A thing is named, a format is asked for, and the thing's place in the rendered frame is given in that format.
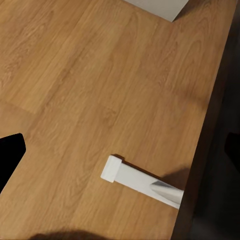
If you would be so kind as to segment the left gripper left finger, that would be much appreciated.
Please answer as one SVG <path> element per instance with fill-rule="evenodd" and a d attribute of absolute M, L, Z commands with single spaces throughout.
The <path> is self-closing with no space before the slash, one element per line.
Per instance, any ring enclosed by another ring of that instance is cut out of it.
<path fill-rule="evenodd" d="M 21 133 L 0 138 L 0 193 L 26 152 Z"/>

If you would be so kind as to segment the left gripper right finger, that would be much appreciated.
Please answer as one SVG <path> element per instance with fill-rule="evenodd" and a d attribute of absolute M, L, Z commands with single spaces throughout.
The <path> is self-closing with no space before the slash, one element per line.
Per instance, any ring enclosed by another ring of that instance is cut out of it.
<path fill-rule="evenodd" d="M 240 173 L 240 135 L 229 133 L 227 135 L 224 151 Z"/>

